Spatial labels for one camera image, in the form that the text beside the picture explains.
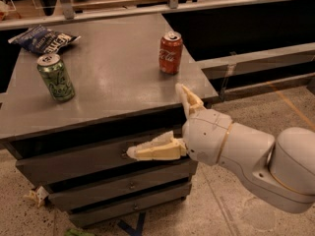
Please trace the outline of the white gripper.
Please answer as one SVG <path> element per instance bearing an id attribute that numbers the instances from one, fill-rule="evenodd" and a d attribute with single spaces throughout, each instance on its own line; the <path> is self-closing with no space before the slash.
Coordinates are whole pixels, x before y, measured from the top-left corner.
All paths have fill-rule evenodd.
<path id="1" fill-rule="evenodd" d="M 169 131 L 149 142 L 129 147 L 127 155 L 138 161 L 149 161 L 179 159 L 188 153 L 195 161 L 210 166 L 217 164 L 223 141 L 233 123 L 231 117 L 206 109 L 201 98 L 183 84 L 177 83 L 175 91 L 188 118 L 182 128 L 183 140 L 176 139 Z"/>

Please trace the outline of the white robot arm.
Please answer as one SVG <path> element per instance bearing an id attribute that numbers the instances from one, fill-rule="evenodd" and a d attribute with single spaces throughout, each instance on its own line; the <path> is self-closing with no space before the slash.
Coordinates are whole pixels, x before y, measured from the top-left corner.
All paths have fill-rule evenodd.
<path id="1" fill-rule="evenodd" d="M 231 171 L 252 194 L 286 212 L 305 212 L 315 203 L 314 132 L 293 127 L 275 137 L 206 108 L 182 84 L 175 89 L 186 117 L 182 137 L 166 132 L 129 147 L 129 157 L 148 161 L 187 155 Z"/>

